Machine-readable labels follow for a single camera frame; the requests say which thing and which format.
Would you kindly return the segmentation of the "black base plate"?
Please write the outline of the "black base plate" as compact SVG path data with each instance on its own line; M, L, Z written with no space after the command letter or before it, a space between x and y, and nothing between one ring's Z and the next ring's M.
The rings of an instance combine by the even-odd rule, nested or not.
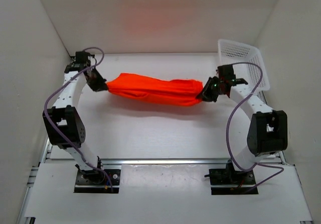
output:
M204 176L209 178L212 195L257 195L253 171L239 172L227 169L209 169Z
M88 178L78 170L74 193L118 194L121 169L105 169L104 171L108 174L111 183L104 174L98 174L98 178Z

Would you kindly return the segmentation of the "aluminium left rail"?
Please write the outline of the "aluminium left rail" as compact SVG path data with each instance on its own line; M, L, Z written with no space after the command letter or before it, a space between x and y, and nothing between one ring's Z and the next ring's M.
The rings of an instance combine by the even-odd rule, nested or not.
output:
M48 142L64 151L76 152L75 142L69 136L66 110L72 110L78 104L78 72L64 73L63 85L55 90L44 103L43 120Z

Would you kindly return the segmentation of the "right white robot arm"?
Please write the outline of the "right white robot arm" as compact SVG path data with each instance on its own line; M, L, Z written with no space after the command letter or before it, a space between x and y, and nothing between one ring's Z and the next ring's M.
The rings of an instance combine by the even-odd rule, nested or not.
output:
M288 147L287 114L283 110L274 110L257 95L264 72L256 66L259 79L254 87L243 78L237 78L234 64L222 65L217 69L217 76L210 77L203 90L197 96L206 102L216 102L220 95L226 95L236 103L228 117L226 125L226 144L232 167L225 171L228 182L236 184L266 156L284 151ZM233 155L229 132L232 118L238 109L243 110L250 120L246 137L246 147Z

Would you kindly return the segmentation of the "white plastic basket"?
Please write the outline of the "white plastic basket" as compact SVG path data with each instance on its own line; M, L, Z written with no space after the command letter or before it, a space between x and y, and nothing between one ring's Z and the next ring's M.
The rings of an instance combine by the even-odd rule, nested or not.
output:
M245 79L251 88L260 81L255 90L256 93L270 90L268 75L258 48L232 40L220 39L218 40L218 57L220 65L237 63L233 66L236 76Z

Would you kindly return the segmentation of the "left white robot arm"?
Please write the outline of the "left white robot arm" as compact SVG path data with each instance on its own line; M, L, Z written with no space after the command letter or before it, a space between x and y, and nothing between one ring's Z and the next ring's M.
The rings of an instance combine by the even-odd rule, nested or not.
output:
M76 52L66 66L62 87L45 101L43 120L50 143L72 156L84 178L99 184L106 173L100 158L85 144L86 130L77 106L85 86L93 92L107 91L108 86L96 69L101 62L88 51Z

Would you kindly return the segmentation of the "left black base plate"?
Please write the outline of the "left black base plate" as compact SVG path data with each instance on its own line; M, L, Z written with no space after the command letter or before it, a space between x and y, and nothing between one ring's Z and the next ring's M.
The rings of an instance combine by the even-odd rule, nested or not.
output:
M121 169L105 169L104 171L108 174L111 183L104 174L98 174L98 178L88 178L78 170L74 193L118 194Z

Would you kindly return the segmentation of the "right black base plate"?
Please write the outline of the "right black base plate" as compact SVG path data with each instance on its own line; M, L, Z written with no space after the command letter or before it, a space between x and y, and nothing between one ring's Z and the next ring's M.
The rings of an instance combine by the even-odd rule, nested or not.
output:
M204 176L209 178L212 195L257 195L253 171L239 172L227 169L209 169Z

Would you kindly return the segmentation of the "orange shorts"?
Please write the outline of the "orange shorts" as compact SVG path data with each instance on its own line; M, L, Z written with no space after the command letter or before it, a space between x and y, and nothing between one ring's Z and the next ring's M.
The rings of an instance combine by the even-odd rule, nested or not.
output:
M139 101L174 106L193 106L202 100L203 83L194 79L160 80L132 73L121 73L106 83L112 94Z

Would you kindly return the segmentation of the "aluminium front rail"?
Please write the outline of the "aluminium front rail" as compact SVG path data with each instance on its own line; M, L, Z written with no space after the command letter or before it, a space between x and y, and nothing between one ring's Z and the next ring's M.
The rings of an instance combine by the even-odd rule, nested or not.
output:
M178 165L178 164L225 164L227 158L202 158L202 159L102 159L104 165ZM46 158L43 163L76 163L73 159L51 159ZM263 159L262 163L281 164L284 163L280 156Z

